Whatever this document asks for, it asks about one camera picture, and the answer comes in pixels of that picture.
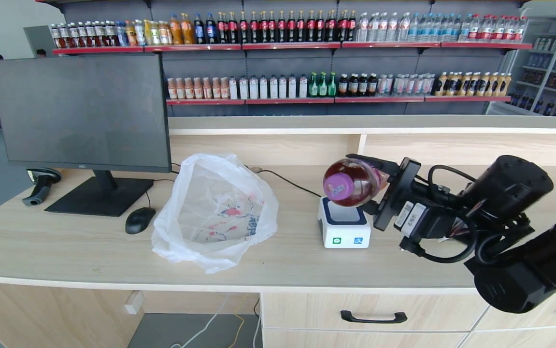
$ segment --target purple bottle cap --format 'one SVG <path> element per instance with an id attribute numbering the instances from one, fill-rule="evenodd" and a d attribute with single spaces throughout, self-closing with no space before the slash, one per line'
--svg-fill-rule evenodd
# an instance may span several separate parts
<path id="1" fill-rule="evenodd" d="M 323 190 L 330 201 L 346 200 L 351 196 L 354 189 L 353 179 L 344 173 L 333 174 L 323 183 Z"/>

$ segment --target monitor screen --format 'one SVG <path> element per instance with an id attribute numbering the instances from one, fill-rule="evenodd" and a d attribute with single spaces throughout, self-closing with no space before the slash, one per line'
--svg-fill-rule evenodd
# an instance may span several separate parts
<path id="1" fill-rule="evenodd" d="M 157 55 L 0 61 L 0 117 L 12 163 L 171 170 Z"/>

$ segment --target red shelf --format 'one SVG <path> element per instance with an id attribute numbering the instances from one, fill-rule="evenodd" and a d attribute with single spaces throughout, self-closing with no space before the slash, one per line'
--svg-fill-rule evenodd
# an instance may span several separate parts
<path id="1" fill-rule="evenodd" d="M 333 98 L 247 99 L 246 104 L 333 104 Z"/>
<path id="2" fill-rule="evenodd" d="M 478 95 L 427 95 L 427 102 L 509 102 L 511 97 L 507 95 L 499 96 L 478 96 Z"/>
<path id="3" fill-rule="evenodd" d="M 85 48 L 57 48 L 52 50 L 53 55 L 81 55 L 83 53 L 132 53 L 143 52 L 142 46 L 130 47 L 85 47 Z"/>
<path id="4" fill-rule="evenodd" d="M 319 49 L 340 48 L 340 42 L 282 42 L 282 43 L 244 43 L 244 50 L 253 49 Z"/>
<path id="5" fill-rule="evenodd" d="M 424 97 L 336 97 L 336 103 L 417 103 Z"/>
<path id="6" fill-rule="evenodd" d="M 145 46 L 145 52 L 176 51 L 241 51 L 240 44 L 170 44 L 168 46 Z"/>
<path id="7" fill-rule="evenodd" d="M 243 99 L 167 99 L 167 105 L 243 105 Z"/>
<path id="8" fill-rule="evenodd" d="M 531 49 L 530 43 L 486 43 L 486 42 L 441 42 L 444 48 L 501 48 L 501 49 Z"/>
<path id="9" fill-rule="evenodd" d="M 441 42 L 342 42 L 342 48 L 375 48 L 375 47 L 441 47 Z"/>

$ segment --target white wall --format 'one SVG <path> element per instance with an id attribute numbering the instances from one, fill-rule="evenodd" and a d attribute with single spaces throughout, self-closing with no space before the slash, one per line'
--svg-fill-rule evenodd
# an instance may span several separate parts
<path id="1" fill-rule="evenodd" d="M 64 22 L 58 9 L 35 0 L 0 0 L 0 55 L 32 58 L 24 27 Z"/>

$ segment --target monitor stand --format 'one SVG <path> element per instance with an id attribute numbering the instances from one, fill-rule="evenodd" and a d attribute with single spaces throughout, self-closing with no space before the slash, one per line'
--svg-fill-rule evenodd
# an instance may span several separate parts
<path id="1" fill-rule="evenodd" d="M 121 216 L 149 188 L 150 179 L 114 178 L 110 170 L 94 170 L 95 176 L 46 208 L 48 212 L 97 216 Z"/>

